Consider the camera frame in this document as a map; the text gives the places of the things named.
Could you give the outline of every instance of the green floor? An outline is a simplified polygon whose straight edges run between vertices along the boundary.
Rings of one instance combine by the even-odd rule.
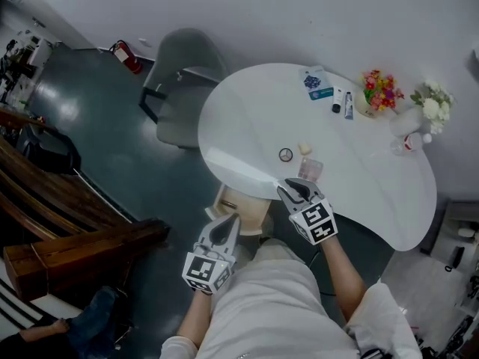
[[[192,291],[181,278],[185,253],[207,223],[204,208],[219,181],[199,152],[156,139],[154,124],[138,107],[145,71],[134,76],[108,53],[56,49],[29,107],[68,135],[82,156],[82,171],[112,200],[138,220],[158,217],[172,226],[166,250],[152,251],[132,273],[129,290],[137,327],[118,358],[157,358],[174,334]],[[281,203],[271,214],[275,233],[306,262],[314,249],[291,227]],[[340,240],[368,284],[382,274],[392,249],[368,229],[337,219]],[[322,256],[312,267],[322,291],[332,285]],[[323,297],[330,316],[341,322],[334,297]]]

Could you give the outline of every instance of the oval tabletop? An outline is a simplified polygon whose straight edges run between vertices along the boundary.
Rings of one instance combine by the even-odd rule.
[[[300,65],[264,64],[227,77],[201,112],[198,139],[208,168],[225,185],[253,197],[279,199],[277,181],[297,177],[306,143],[323,163],[318,187],[334,211],[371,229],[394,249],[414,248],[436,209],[436,182],[422,150],[395,156],[389,117],[354,119],[331,110],[332,97],[311,101]],[[332,73],[329,83],[359,87]],[[282,148],[293,151],[282,162]]]

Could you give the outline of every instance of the chair backrest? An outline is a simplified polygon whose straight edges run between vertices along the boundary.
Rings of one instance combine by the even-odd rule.
[[[162,40],[144,86],[155,89],[168,76],[194,67],[207,68],[220,80],[228,76],[218,49],[205,33],[193,28],[178,29]]]

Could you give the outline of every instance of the white flower bouquet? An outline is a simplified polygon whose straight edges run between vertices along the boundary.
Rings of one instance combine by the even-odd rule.
[[[422,106],[424,116],[430,121],[430,132],[436,135],[442,132],[449,121],[454,97],[436,82],[426,81],[423,87],[424,93],[415,90],[411,99],[416,105]]]

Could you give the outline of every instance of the white t-shirt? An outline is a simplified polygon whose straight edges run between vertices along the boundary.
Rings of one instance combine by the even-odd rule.
[[[349,335],[326,315],[316,279],[295,260],[251,262],[224,287],[213,298],[199,352],[190,340],[172,337],[163,344],[161,359],[356,359],[359,347],[422,358],[385,284],[366,292],[345,327]]]

